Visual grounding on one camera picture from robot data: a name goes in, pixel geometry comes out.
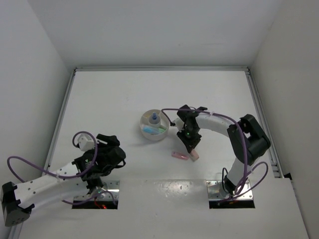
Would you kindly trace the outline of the pink eraser block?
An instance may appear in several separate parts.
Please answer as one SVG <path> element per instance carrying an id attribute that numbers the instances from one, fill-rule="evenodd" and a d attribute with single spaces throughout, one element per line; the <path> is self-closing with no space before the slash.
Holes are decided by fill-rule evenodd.
<path id="1" fill-rule="evenodd" d="M 190 155 L 190 158 L 191 158 L 191 160 L 192 160 L 193 162 L 195 162 L 195 161 L 197 161 L 197 160 L 199 159 L 199 155 L 198 155 L 198 153 L 196 152 L 195 149 L 193 149 L 193 150 L 189 153 L 189 155 Z"/>

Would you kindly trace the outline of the pink highlighter pen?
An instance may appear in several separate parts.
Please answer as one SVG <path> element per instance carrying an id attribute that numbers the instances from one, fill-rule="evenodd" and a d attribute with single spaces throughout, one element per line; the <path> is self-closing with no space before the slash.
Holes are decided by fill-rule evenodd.
<path id="1" fill-rule="evenodd" d="M 189 156 L 187 156 L 183 153 L 180 153 L 180 152 L 176 152 L 176 151 L 173 151 L 171 153 L 171 156 L 174 158 L 177 158 L 177 159 L 181 159 L 181 160 L 188 160 L 189 159 Z"/>

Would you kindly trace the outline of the green highlighter pen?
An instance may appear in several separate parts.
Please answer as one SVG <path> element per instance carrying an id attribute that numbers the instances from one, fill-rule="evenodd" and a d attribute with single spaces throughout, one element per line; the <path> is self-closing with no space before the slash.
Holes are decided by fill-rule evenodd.
<path id="1" fill-rule="evenodd" d="M 164 126 L 160 126 L 159 128 L 159 131 L 161 132 L 161 133 L 163 133 L 163 132 L 165 132 L 166 130 L 167 130 L 167 128 L 166 127 L 164 127 Z"/>

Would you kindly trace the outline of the light blue eraser case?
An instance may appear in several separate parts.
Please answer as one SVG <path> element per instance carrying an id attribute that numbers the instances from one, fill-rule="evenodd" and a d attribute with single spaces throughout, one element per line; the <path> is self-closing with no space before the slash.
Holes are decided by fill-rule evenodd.
<path id="1" fill-rule="evenodd" d="M 150 127 L 150 126 L 145 126 L 143 127 L 143 132 L 152 134 L 152 135 L 158 135 L 160 134 L 160 131 L 158 128 Z"/>

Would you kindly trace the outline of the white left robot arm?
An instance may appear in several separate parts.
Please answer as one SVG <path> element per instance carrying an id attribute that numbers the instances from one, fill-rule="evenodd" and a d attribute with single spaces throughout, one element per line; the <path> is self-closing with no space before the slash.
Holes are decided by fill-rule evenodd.
<path id="1" fill-rule="evenodd" d="M 82 156 L 54 172 L 45 171 L 37 179 L 2 185 L 0 203 L 6 227 L 23 223 L 44 206 L 59 201 L 69 204 L 68 199 L 75 196 L 89 195 L 93 200 L 108 194 L 115 201 L 101 178 L 126 164 L 117 137 L 80 131 L 73 136 L 72 144 L 83 152 Z"/>

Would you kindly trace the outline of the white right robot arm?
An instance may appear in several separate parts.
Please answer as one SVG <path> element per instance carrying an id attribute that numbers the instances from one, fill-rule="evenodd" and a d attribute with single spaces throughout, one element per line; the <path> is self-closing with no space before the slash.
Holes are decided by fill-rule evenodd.
<path id="1" fill-rule="evenodd" d="M 263 156 L 271 143 L 253 115 L 246 114 L 239 121 L 231 117 L 209 113 L 207 108 L 191 109 L 184 105 L 177 110 L 179 117 L 174 124 L 178 127 L 177 137 L 193 159 L 197 159 L 195 148 L 200 143 L 201 129 L 208 129 L 229 138 L 235 161 L 222 177 L 222 190 L 229 196 L 238 195 L 248 178 L 255 161 Z"/>

